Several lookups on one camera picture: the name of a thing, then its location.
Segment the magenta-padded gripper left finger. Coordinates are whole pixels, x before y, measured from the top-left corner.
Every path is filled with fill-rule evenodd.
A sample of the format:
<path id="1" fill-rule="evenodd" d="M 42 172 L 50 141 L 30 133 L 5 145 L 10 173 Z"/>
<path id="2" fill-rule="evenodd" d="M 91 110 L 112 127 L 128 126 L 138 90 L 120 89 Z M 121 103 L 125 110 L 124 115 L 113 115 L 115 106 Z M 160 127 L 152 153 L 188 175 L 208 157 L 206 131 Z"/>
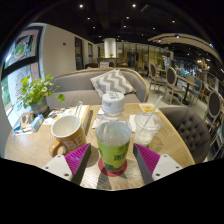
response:
<path id="1" fill-rule="evenodd" d="M 86 144 L 65 156 L 56 155 L 43 167 L 43 170 L 79 185 L 82 181 L 90 154 L 91 145 Z"/>

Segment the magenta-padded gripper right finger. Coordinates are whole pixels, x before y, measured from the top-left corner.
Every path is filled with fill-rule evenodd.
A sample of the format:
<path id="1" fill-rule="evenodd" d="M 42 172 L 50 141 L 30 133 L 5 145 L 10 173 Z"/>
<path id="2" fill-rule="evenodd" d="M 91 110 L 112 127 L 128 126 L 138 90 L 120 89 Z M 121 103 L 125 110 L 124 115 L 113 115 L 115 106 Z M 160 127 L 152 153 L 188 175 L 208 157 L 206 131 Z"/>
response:
<path id="1" fill-rule="evenodd" d="M 133 154 L 145 185 L 182 169 L 168 154 L 159 155 L 139 144 L 133 145 Z"/>

